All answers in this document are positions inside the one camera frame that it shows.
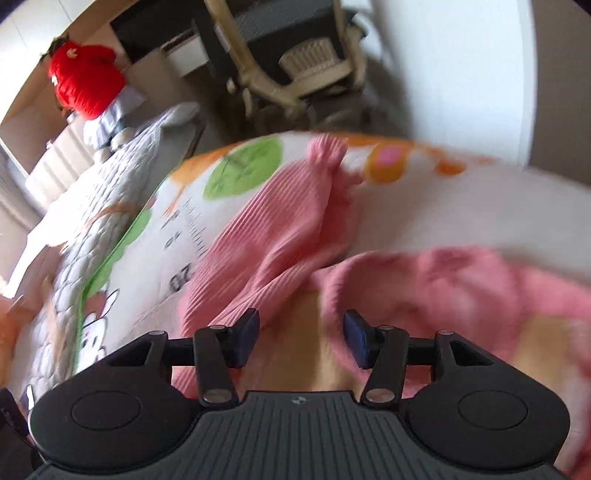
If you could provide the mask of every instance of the metal screw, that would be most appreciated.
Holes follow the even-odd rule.
[[[206,402],[213,404],[226,403],[232,399],[232,392],[225,388],[212,388],[205,392],[203,399]]]
[[[388,390],[387,388],[373,388],[365,394],[365,398],[372,403],[388,403],[395,399],[396,395],[394,395],[392,390]]]

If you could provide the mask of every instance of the grey cloth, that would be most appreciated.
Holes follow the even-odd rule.
[[[84,124],[84,143],[98,150],[109,143],[121,129],[121,119],[145,102],[145,97],[131,85],[126,85],[100,116]]]

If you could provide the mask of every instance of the pink ribbed fabric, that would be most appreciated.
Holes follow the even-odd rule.
[[[307,159],[276,172],[237,214],[186,287],[180,336],[232,325],[249,307],[264,327],[312,272],[345,252],[356,218],[351,187],[361,182],[340,168],[345,152],[334,137],[313,139]],[[173,385],[195,397],[194,369],[176,369]]]
[[[573,480],[591,478],[591,291],[531,267],[507,264],[479,247],[442,248],[420,254],[368,252],[316,272],[320,312],[339,362],[366,381],[343,338],[342,318],[357,310],[370,324],[393,325],[411,336],[454,330],[509,361],[524,321],[558,317],[570,327],[575,377],[562,392],[571,431],[558,466]],[[428,368],[407,371],[404,396],[430,382]]]

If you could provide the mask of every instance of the quilted white bedding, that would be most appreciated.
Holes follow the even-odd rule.
[[[182,103],[162,114],[108,162],[84,172],[30,233],[27,248],[9,282],[8,294],[16,291],[28,265],[45,244],[66,241],[53,294],[64,342],[63,349],[54,352],[44,321],[45,312],[24,329],[17,343],[9,382],[9,389],[15,395],[31,384],[39,397],[70,375],[77,302],[82,287],[125,233],[133,214],[111,213],[94,221],[89,228],[81,227],[109,205],[143,206],[162,179],[184,159],[196,134],[190,120],[198,111],[197,104]]]

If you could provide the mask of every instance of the red object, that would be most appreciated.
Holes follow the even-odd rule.
[[[66,41],[51,57],[47,70],[58,101],[87,120],[97,118],[125,86],[115,57],[115,51],[103,45]]]

